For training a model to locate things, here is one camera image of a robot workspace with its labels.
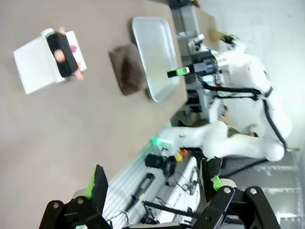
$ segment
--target brown tabletop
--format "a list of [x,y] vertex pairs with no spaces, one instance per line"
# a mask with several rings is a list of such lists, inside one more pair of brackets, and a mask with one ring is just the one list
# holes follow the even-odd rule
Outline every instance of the brown tabletop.
[[[168,6],[143,0],[3,0],[0,3],[0,222],[38,228],[46,204],[67,202],[88,185],[96,164],[110,180],[186,101],[184,81],[164,102],[122,95],[108,51],[131,42],[136,16],[165,18],[178,65]],[[13,51],[46,28],[76,33],[88,69],[84,81],[26,95]]]

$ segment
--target screw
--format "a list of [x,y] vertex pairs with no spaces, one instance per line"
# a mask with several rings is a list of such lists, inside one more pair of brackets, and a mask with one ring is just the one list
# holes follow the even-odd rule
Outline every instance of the screw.
[[55,203],[53,204],[53,208],[58,208],[58,207],[59,207],[59,203],[55,202]]
[[254,188],[252,188],[252,189],[250,189],[250,193],[255,195],[257,193],[257,191]]
[[78,203],[78,204],[82,204],[83,202],[84,202],[84,201],[83,201],[81,198],[78,198],[78,199],[77,199],[77,203]]
[[225,187],[225,188],[224,188],[224,192],[225,192],[226,194],[228,194],[228,193],[231,192],[231,190],[230,190],[228,187]]

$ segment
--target brown plush object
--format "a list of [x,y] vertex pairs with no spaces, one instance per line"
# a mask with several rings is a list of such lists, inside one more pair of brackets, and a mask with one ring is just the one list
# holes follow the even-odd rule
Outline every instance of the brown plush object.
[[109,53],[118,85],[124,95],[147,88],[145,72],[135,44],[117,47]]

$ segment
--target metal tray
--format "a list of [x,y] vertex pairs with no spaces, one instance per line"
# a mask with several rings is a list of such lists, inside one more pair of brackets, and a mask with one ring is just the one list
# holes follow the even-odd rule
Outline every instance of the metal tray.
[[157,17],[136,17],[132,30],[145,70],[151,98],[163,101],[178,85],[179,77],[168,78],[167,72],[178,67],[170,27]]

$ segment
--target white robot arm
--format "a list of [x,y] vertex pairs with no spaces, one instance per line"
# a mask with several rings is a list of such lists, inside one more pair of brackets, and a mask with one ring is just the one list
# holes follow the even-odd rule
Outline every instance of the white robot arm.
[[266,127],[264,135],[237,134],[228,138],[227,125],[218,121],[202,127],[165,127],[159,137],[174,142],[178,147],[200,147],[208,158],[240,155],[280,160],[286,148],[284,139],[289,136],[292,123],[266,77],[263,64],[251,55],[235,51],[218,55],[217,62],[229,72],[224,78],[226,87],[260,91],[259,99],[264,103],[260,114]]

